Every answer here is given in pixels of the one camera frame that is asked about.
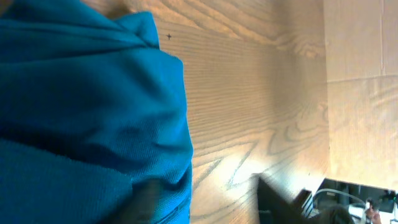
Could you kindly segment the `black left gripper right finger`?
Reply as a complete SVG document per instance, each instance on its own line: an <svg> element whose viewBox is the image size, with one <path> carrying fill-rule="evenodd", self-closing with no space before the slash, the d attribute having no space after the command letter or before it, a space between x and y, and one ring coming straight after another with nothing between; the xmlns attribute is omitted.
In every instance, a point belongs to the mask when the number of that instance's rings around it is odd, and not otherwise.
<svg viewBox="0 0 398 224"><path fill-rule="evenodd" d="M257 181L257 207L260 224L313 224L309 217L313 210L311 191L302 189L288 202L263 178Z"/></svg>

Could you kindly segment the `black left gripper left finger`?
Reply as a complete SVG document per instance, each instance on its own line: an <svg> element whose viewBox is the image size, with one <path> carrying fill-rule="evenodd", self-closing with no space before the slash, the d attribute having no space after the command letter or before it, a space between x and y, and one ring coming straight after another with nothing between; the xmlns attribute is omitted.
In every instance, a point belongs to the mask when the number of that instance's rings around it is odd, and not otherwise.
<svg viewBox="0 0 398 224"><path fill-rule="evenodd" d="M110 214L105 223L109 224L143 224L151 223L155 215L161 193L162 183L151 179L139 186L117 210Z"/></svg>

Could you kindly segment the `teal blue t-shirt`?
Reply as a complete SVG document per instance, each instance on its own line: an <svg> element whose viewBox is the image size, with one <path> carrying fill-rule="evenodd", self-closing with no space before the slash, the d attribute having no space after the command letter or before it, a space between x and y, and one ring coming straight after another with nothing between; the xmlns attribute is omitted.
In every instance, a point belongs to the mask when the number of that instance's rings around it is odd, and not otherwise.
<svg viewBox="0 0 398 224"><path fill-rule="evenodd" d="M2 223L105 223L151 179L151 223L188 223L192 156L183 63L151 13L22 0L1 16Z"/></svg>

